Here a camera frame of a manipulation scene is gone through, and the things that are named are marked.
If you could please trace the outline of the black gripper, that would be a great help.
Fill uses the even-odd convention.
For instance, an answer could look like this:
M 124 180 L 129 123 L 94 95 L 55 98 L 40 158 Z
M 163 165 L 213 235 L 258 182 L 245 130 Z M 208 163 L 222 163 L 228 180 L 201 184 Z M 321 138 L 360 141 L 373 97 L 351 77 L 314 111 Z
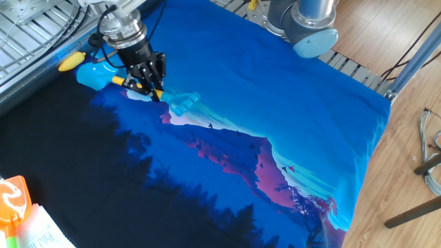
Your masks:
M 163 91 L 163 77 L 165 76 L 165 53 L 154 52 L 150 42 L 147 40 L 147 37 L 145 37 L 128 48 L 118 50 L 118 56 L 127 68 L 131 65 L 138 65 L 144 62 L 147 64 L 152 62 L 154 64 L 156 68 L 148 68 L 145 70 L 147 88 L 130 75 L 123 80 L 122 86 L 139 94 L 147 94 L 153 102 L 159 102 L 160 96 L 158 91 Z

